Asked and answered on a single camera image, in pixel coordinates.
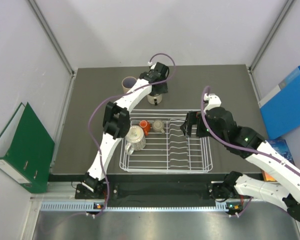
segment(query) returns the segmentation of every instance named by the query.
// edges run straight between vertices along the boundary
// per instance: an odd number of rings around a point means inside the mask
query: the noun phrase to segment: black mount
[[[150,69],[149,72],[143,72],[140,74],[140,79],[149,81],[149,84],[157,83],[166,80],[169,76],[169,67],[157,62],[154,69]],[[156,96],[158,94],[165,94],[168,92],[168,85],[166,82],[152,85],[152,91],[149,95]]]
[[[117,103],[108,102],[103,117],[103,132],[113,136],[113,139],[124,138],[130,129],[130,115],[127,108]]]
[[[256,150],[265,140],[263,136],[252,128],[237,126],[231,112],[225,110],[223,107],[219,106],[206,111],[205,119],[211,130],[227,143]],[[193,125],[197,125],[196,136],[198,138],[211,137],[201,117],[200,111],[189,111],[186,115],[185,122],[180,127],[187,138],[191,136]],[[225,146],[225,148],[243,159],[252,155],[251,152],[237,150],[232,147]]]
[[[286,210],[288,214],[300,222],[300,204],[291,194],[289,194],[287,197],[284,197],[282,201],[284,201],[285,205],[288,207]]]
[[[235,190],[236,181],[243,174],[232,171],[224,177],[222,183],[209,183],[207,185],[211,198],[215,199],[234,199],[238,196]]]
[[[83,184],[78,184],[75,191],[75,199],[99,199],[102,198],[104,191],[103,182],[99,181],[97,178],[93,178],[86,172],[83,178],[83,183],[93,189],[93,192],[87,189]]]

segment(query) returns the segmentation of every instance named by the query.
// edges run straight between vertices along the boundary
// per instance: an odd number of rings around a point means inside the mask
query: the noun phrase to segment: green binder
[[[44,193],[54,146],[29,103],[21,103],[0,134],[0,169],[30,193]]]

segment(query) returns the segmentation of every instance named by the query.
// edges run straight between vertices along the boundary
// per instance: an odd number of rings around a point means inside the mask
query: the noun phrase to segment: dark gray tabletop
[[[97,153],[97,147],[87,128],[90,115],[102,100],[123,93],[123,78],[138,78],[140,73],[147,70],[147,67],[78,70],[53,167],[54,174],[84,174],[89,169]],[[201,94],[206,85],[210,85],[211,92],[220,97],[222,106],[232,112],[238,125],[251,127],[267,136],[245,65],[178,66],[174,79],[168,83],[169,92],[163,95],[162,102],[154,106],[145,98],[136,109],[199,109]],[[91,124],[92,131],[100,142],[104,110],[102,107]],[[211,152],[213,169],[210,173],[260,173],[258,167],[231,154],[213,139]],[[107,170],[109,174],[127,174],[119,167],[119,154],[120,151],[114,153]]]

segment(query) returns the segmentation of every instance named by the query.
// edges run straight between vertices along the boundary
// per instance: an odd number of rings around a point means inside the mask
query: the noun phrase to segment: orange cup
[[[150,132],[151,129],[150,122],[146,120],[142,120],[141,122],[139,122],[139,126],[143,129],[144,134],[148,136],[148,133]]]

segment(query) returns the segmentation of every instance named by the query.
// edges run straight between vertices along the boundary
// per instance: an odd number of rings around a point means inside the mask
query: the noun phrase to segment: cable
[[[106,206],[107,206],[107,203],[108,203],[108,201],[109,201],[109,195],[110,195],[110,194],[109,194],[109,193],[110,193],[110,185],[109,185],[108,177],[107,177],[107,174],[106,174],[106,171],[105,171],[105,169],[104,169],[103,162],[102,162],[102,152],[101,152],[100,145],[99,145],[98,141],[96,140],[96,138],[94,137],[94,135],[93,135],[93,133],[92,133],[92,131],[91,131],[91,122],[92,122],[93,118],[95,117],[96,113],[98,112],[98,110],[101,108],[101,106],[104,105],[105,103],[107,103],[109,100],[111,100],[111,99],[119,99],[119,98],[122,98],[123,96],[128,96],[128,95],[130,95],[130,94],[132,94],[132,93],[134,93],[134,92],[136,92],[136,91],[138,91],[138,90],[140,90],[140,89],[143,89],[143,88],[145,88],[145,87],[152,86],[152,85],[157,85],[157,84],[162,84],[162,83],[165,83],[165,82],[169,81],[170,79],[172,79],[172,78],[175,76],[176,70],[177,70],[175,61],[174,61],[174,60],[172,59],[172,57],[170,57],[168,54],[165,54],[165,53],[161,53],[161,52],[160,52],[160,53],[157,53],[157,54],[153,55],[153,56],[150,58],[150,61],[149,61],[149,62],[152,62],[153,58],[156,57],[156,56],[158,56],[158,55],[163,55],[163,56],[168,57],[168,58],[171,60],[171,62],[173,63],[173,72],[172,72],[172,75],[171,75],[171,76],[167,77],[167,79],[162,80],[162,81],[153,82],[153,83],[149,83],[149,84],[147,84],[147,85],[140,86],[140,87],[138,87],[136,90],[131,91],[131,92],[127,92],[126,94],[120,94],[120,95],[110,96],[110,97],[106,98],[105,100],[103,100],[103,101],[95,108],[95,110],[93,111],[92,115],[90,116],[90,119],[89,119],[89,122],[88,122],[88,132],[89,132],[89,134],[90,134],[90,136],[91,136],[93,142],[95,143],[95,145],[96,145],[96,147],[98,148],[98,151],[99,151],[99,153],[100,153],[100,154],[99,154],[99,155],[100,155],[100,166],[101,166],[102,174],[104,175],[104,179],[105,179],[105,183],[106,183],[106,188],[107,188],[107,193],[108,193],[107,196],[106,196],[105,202],[104,202],[104,206],[102,207],[101,211],[96,215],[96,217],[100,216],[100,215],[104,212],[104,210],[105,210],[105,208],[106,208]]]
[[[73,182],[73,181],[71,182],[71,187],[73,187],[74,189],[76,189],[76,188],[74,187],[74,182]]]
[[[242,196],[242,195],[240,195],[240,203],[241,203],[242,206],[243,206],[244,203],[245,203],[244,196]]]
[[[68,221],[70,218],[74,217],[74,216],[78,216],[78,215],[87,215],[86,212],[76,212],[74,214],[71,214],[67,217],[65,217],[64,219],[62,219],[61,221],[59,221],[55,226],[53,226],[53,228],[51,228],[49,231],[44,230],[44,226],[43,226],[43,221],[40,222],[40,230],[44,235],[49,235],[53,230],[55,230],[57,227],[59,227],[59,225],[61,225],[62,223]]]
[[[271,158],[273,160],[275,160],[276,162],[278,163],[281,163],[281,160],[279,160],[278,158],[270,155],[270,154],[267,154],[265,152],[262,152],[262,151],[258,151],[258,150],[255,150],[255,149],[251,149],[251,148],[247,148],[247,147],[241,147],[241,146],[236,146],[236,145],[233,145],[231,143],[228,143],[224,140],[222,140],[220,137],[218,137],[210,128],[210,126],[208,125],[208,122],[205,118],[205,103],[204,103],[204,100],[205,100],[205,94],[209,95],[210,93],[210,86],[206,86],[204,89],[203,89],[203,92],[202,92],[202,95],[201,95],[201,117],[202,117],[202,120],[203,120],[203,123],[204,123],[204,126],[209,130],[210,134],[220,143],[222,143],[223,145],[225,146],[228,146],[230,148],[233,148],[233,149],[238,149],[238,150],[241,150],[241,151],[246,151],[246,152],[249,152],[249,153],[253,153],[253,154],[260,154],[260,155],[263,155],[263,156],[266,156],[268,158]],[[296,170],[294,170],[292,167],[290,167],[289,165],[285,164],[284,165],[287,169],[289,169],[290,171],[292,171],[294,174],[298,175],[300,177],[300,173]]]
[[[155,55],[153,55],[151,58],[150,58],[150,61],[149,62],[152,62],[152,60],[156,57],[156,56],[159,56],[159,55],[162,55],[162,56],[166,56],[167,58],[169,58],[173,64],[173,72],[171,74],[171,76],[167,76],[167,78],[165,80],[162,80],[162,81],[158,81],[158,82],[153,82],[153,83],[149,83],[147,85],[143,85],[141,87],[138,87],[136,90],[134,90],[133,92],[127,92],[126,94],[120,94],[120,95],[115,95],[115,96],[110,96],[108,97],[107,99],[103,100],[96,108],[95,110],[93,111],[92,115],[90,116],[90,119],[89,119],[89,122],[88,122],[88,132],[93,140],[93,142],[95,143],[96,147],[98,148],[98,151],[100,152],[100,166],[101,166],[101,170],[102,170],[102,174],[104,175],[104,179],[105,179],[105,183],[106,183],[106,189],[107,189],[107,195],[106,195],[106,198],[105,198],[105,201],[104,201],[104,205],[102,207],[102,209],[100,210],[100,212],[98,214],[96,214],[94,217],[99,217],[100,215],[103,214],[104,210],[106,209],[106,206],[108,204],[108,201],[109,201],[109,196],[110,196],[110,185],[109,185],[109,181],[108,181],[108,177],[107,177],[107,174],[106,174],[106,171],[105,171],[105,168],[104,168],[104,165],[103,165],[103,162],[102,162],[102,152],[101,152],[101,149],[100,149],[100,145],[98,143],[98,141],[96,140],[96,138],[94,137],[92,131],[91,131],[91,122],[93,120],[93,118],[95,117],[96,113],[98,112],[98,110],[100,109],[100,107],[102,105],[104,105],[105,103],[107,103],[109,100],[111,99],[119,99],[119,98],[122,98],[123,96],[128,96],[142,88],[145,88],[145,87],[148,87],[148,86],[152,86],[152,85],[157,85],[157,84],[163,84],[169,80],[171,80],[175,74],[176,74],[176,71],[177,71],[177,67],[176,67],[176,63],[175,61],[173,60],[172,57],[170,57],[168,54],[166,53],[162,53],[162,52],[159,52]],[[62,224],[63,222],[69,220],[70,218],[74,217],[74,216],[78,216],[78,215],[86,215],[85,212],[77,212],[77,213],[74,213],[68,217],[66,217],[65,219],[61,220],[60,222],[58,222],[52,229],[50,229],[49,231],[45,231],[43,229],[43,226],[42,226],[42,223],[40,225],[40,229],[41,231],[48,235],[50,234],[54,229],[56,229],[60,224]]]
[[[245,205],[245,207],[243,207],[242,211],[239,212],[239,213],[236,213],[236,214],[233,214],[233,215],[229,215],[229,218],[232,218],[232,217],[237,217],[239,218],[242,214],[244,214],[244,212],[247,210],[247,208],[249,207],[251,201],[252,201],[253,197],[250,197],[248,203]]]

